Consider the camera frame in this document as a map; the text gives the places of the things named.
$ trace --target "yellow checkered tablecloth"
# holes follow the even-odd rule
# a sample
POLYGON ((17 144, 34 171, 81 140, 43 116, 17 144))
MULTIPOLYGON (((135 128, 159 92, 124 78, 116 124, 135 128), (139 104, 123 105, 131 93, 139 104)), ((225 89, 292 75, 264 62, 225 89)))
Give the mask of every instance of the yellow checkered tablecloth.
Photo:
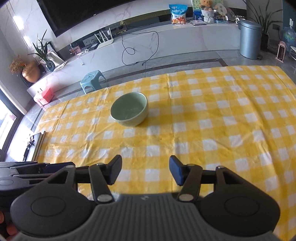
MULTIPOLYGON (((233 66, 148 77, 60 103, 43 115, 47 131, 39 162, 76 166, 123 158, 111 190, 159 193, 178 190, 170 155, 214 170, 223 165, 271 195, 281 208, 275 233, 296 233, 296 86, 278 67, 233 66), (149 116, 137 127, 112 120, 121 95, 139 91, 149 116)), ((201 194, 213 186, 202 186, 201 194)), ((80 186, 83 194, 90 186, 80 186)))

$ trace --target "basket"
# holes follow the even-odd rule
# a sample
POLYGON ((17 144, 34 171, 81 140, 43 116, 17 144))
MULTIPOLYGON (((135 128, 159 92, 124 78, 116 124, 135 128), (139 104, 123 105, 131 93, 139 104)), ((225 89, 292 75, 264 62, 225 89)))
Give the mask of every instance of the basket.
POLYGON ((202 15, 205 17, 214 17, 215 16, 215 12, 213 10, 202 10, 202 15))

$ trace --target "potted plant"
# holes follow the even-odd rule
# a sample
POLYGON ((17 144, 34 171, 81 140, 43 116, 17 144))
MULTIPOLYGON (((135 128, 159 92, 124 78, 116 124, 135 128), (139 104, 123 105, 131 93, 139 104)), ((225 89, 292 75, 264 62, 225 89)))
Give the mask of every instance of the potted plant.
POLYGON ((41 45, 41 48, 38 48, 38 35, 37 35, 37 42, 36 42, 36 45, 33 43, 33 46, 35 48, 35 51, 36 53, 30 53, 30 54, 35 54, 35 55, 38 55, 41 59, 44 60, 45 64, 46 64, 46 68, 50 71, 50 72, 53 72, 54 69, 55 69, 55 64, 53 61, 49 60, 48 57, 47 57, 47 45, 48 45, 48 42, 46 42, 44 45, 43 45, 43 38, 46 34, 46 31, 45 33, 43 34, 43 37, 42 37, 42 40, 40 42, 40 45, 41 45))
POLYGON ((247 7, 252 11, 252 13, 255 16, 255 19, 250 18, 250 17, 249 18, 262 26, 261 50, 268 51, 268 40, 269 40, 268 29, 273 23, 282 23, 282 21, 271 20, 271 17, 275 13, 282 11, 282 9, 279 9, 274 12, 268 12, 269 2, 270 2, 270 0, 268 0, 267 5, 265 7, 265 14, 263 14, 260 6, 259 6, 259 11, 257 11, 256 8, 254 7, 254 5, 252 4, 252 2, 250 1, 250 4, 251 4, 252 8, 254 9, 253 10, 246 3, 245 0, 242 0, 242 1, 247 5, 247 7))
POLYGON ((23 77, 31 83, 35 83, 40 78, 40 69, 38 68, 37 63, 31 61, 29 64, 26 64, 19 55, 11 62, 9 70, 15 74, 22 73, 23 77))

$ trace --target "black tv screen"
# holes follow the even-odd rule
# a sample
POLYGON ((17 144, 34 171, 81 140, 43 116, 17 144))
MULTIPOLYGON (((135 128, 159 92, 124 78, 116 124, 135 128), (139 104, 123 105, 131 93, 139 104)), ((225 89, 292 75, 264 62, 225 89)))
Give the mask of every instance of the black tv screen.
POLYGON ((80 22, 132 0, 37 0, 56 36, 80 22))

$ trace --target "red box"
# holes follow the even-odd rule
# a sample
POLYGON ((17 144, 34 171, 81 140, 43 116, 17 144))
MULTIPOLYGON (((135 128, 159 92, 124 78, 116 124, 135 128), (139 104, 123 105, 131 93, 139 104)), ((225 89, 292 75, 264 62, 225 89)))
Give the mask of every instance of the red box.
POLYGON ((46 87, 44 90, 41 90, 34 96, 34 101, 41 107, 50 103, 54 94, 49 87, 46 87))

